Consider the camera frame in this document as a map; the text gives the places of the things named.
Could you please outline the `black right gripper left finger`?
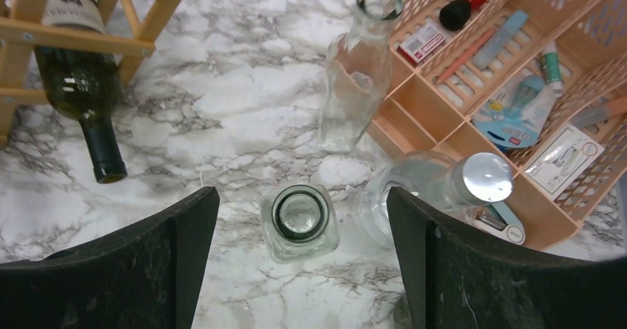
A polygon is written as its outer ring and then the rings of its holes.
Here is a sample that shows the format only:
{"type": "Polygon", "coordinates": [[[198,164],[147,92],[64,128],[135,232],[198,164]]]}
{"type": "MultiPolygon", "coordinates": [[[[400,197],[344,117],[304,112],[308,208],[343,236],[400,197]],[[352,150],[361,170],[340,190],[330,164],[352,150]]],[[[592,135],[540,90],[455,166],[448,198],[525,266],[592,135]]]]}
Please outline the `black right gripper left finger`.
{"type": "Polygon", "coordinates": [[[43,260],[1,265],[3,328],[190,328],[220,197],[174,205],[43,260]]]}

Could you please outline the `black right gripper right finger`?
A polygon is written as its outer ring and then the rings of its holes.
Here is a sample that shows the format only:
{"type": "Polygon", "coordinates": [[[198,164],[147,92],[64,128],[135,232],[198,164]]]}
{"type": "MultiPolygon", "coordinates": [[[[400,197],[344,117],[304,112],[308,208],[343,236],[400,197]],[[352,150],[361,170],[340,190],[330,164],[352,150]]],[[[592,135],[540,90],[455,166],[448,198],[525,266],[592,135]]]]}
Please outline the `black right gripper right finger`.
{"type": "Polygon", "coordinates": [[[387,210],[414,328],[624,328],[626,259],[500,240],[393,187],[387,210]]]}

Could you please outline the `small clear glass jar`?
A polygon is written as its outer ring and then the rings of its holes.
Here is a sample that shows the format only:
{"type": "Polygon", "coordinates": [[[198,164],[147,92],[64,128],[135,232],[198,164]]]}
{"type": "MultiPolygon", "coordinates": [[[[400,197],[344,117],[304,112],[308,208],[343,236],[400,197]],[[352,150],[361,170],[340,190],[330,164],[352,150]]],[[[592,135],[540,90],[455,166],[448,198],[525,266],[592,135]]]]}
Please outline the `small clear glass jar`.
{"type": "Polygon", "coordinates": [[[260,199],[262,234],[271,259],[300,262],[335,251],[340,244],[336,212],[320,184],[285,184],[260,199]]]}

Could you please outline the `green wine bottle silver neck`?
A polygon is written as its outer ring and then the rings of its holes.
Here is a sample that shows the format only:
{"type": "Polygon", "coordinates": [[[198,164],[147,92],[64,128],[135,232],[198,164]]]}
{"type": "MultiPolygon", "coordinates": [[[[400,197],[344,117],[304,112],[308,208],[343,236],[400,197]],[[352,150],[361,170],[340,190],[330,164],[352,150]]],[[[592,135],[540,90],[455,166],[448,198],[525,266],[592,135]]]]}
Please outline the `green wine bottle silver neck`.
{"type": "MultiPolygon", "coordinates": [[[[47,0],[41,22],[105,32],[95,0],[47,0]]],[[[81,126],[96,181],[124,179],[126,166],[111,121],[123,93],[114,55],[46,46],[37,46],[34,52],[48,101],[81,126]]]]}

